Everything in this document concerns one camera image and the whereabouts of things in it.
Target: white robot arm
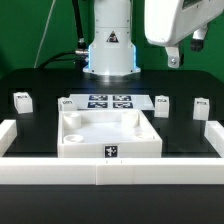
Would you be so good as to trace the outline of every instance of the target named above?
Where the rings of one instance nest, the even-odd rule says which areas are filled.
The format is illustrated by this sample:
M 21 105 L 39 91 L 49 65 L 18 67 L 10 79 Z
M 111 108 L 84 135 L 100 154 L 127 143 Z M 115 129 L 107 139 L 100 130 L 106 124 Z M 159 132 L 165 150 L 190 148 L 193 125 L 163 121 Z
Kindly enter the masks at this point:
M 179 43 L 194 33 L 192 48 L 199 51 L 207 24 L 224 9 L 224 0 L 145 0 L 145 35 L 149 43 L 164 46 L 168 66 L 181 64 Z

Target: triangular warning sticker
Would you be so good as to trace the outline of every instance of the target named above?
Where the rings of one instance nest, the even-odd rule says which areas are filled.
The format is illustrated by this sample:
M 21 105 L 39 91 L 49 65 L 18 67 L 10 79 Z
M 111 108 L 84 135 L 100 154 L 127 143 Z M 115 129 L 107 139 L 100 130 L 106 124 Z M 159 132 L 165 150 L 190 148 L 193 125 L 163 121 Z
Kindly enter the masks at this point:
M 111 33 L 111 35 L 109 36 L 109 38 L 107 39 L 107 42 L 108 43 L 119 43 L 118 39 L 117 39 L 117 36 L 115 34 L 115 32 L 113 31 Z

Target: green background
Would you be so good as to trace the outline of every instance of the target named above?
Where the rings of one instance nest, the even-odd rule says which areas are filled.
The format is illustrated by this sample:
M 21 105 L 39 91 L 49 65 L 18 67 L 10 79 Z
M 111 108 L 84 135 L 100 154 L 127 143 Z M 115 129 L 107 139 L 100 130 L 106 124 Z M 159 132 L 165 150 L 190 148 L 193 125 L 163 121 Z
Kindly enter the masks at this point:
M 80 0 L 84 35 L 93 40 L 93 0 Z M 0 4 L 0 77 L 18 68 L 34 66 L 52 0 L 1 0 Z M 185 64 L 179 70 L 208 71 L 224 81 L 223 40 L 224 16 L 210 25 L 205 49 L 190 50 L 188 37 L 183 42 Z M 148 44 L 144 35 L 144 0 L 135 0 L 132 41 L 137 47 L 137 64 L 142 69 L 168 70 L 167 55 L 162 47 Z M 76 48 L 76 27 L 71 0 L 57 0 L 39 64 L 49 57 Z M 71 62 L 54 63 L 51 67 L 74 67 Z

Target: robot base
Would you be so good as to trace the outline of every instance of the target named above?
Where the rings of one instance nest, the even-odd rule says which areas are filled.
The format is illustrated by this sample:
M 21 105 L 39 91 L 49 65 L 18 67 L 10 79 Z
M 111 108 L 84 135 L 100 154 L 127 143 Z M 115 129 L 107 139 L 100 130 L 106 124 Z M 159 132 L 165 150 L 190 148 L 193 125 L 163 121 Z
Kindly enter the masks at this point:
M 87 71 L 84 72 L 85 79 L 91 79 L 99 82 L 127 82 L 131 80 L 138 80 L 141 76 L 141 69 L 137 68 L 130 74 L 126 75 L 99 75 L 95 73 L 89 73 Z

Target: black tabletop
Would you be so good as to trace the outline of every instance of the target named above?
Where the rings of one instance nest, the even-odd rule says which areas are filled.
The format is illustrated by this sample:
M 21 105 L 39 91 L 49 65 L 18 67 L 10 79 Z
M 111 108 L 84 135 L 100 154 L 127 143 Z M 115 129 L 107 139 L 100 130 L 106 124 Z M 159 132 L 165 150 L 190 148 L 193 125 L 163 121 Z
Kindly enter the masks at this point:
M 34 112 L 18 114 L 13 93 L 28 92 Z M 170 98 L 169 118 L 143 111 L 163 140 L 162 157 L 219 157 L 193 120 L 194 98 L 210 100 L 209 120 L 224 120 L 224 84 L 199 71 L 143 71 L 139 80 L 105 84 L 80 71 L 21 69 L 0 80 L 0 120 L 16 119 L 5 157 L 57 157 L 57 99 L 70 94 L 144 94 Z M 0 186 L 1 223 L 223 223 L 224 187 Z

